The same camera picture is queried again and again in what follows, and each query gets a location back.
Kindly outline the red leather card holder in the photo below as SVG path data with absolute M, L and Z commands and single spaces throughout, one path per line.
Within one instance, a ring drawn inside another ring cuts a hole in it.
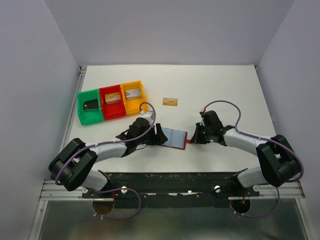
M 170 128 L 162 128 L 162 132 L 167 138 L 167 141 L 162 144 L 164 147 L 178 149 L 178 150 L 185 150 L 187 145 L 187 137 L 188 132 L 177 130 L 177 129 L 170 129 Z

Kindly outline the gold VIP card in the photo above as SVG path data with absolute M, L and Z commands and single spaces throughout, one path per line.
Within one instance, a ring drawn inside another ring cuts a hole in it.
M 162 104 L 164 106 L 177 106 L 178 105 L 178 99 L 177 98 L 164 97 L 163 100 L 162 100 Z

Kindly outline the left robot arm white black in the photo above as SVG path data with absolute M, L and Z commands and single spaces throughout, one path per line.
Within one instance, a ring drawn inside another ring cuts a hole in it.
M 110 194 L 111 185 L 102 172 L 92 170 L 96 162 L 126 157 L 139 145 L 161 146 L 167 140 L 159 123 L 152 125 L 146 118 L 138 117 L 112 141 L 89 144 L 80 138 L 72 139 L 52 160 L 48 170 L 67 191 L 85 187 L 104 198 Z

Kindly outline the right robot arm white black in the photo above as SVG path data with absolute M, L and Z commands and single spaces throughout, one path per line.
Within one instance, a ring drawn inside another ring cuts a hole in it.
M 274 137 L 253 137 L 248 133 L 239 133 L 232 125 L 223 126 L 213 110 L 201 112 L 201 122 L 190 142 L 192 144 L 217 143 L 233 147 L 257 157 L 259 166 L 244 169 L 235 175 L 230 183 L 230 191 L 241 196 L 254 185 L 272 185 L 280 187 L 302 172 L 298 159 L 287 139 L 282 135 Z

